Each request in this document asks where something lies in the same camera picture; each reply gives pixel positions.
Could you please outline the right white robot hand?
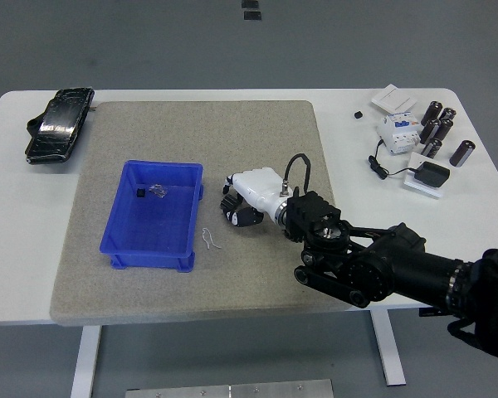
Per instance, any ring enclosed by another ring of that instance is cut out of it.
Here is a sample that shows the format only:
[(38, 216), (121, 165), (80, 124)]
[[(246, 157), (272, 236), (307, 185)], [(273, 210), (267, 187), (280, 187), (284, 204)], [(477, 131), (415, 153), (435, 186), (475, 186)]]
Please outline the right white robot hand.
[(234, 226), (254, 226), (268, 215), (282, 230), (286, 228), (287, 200), (293, 196), (293, 191), (272, 168), (227, 176), (222, 194), (220, 207)]

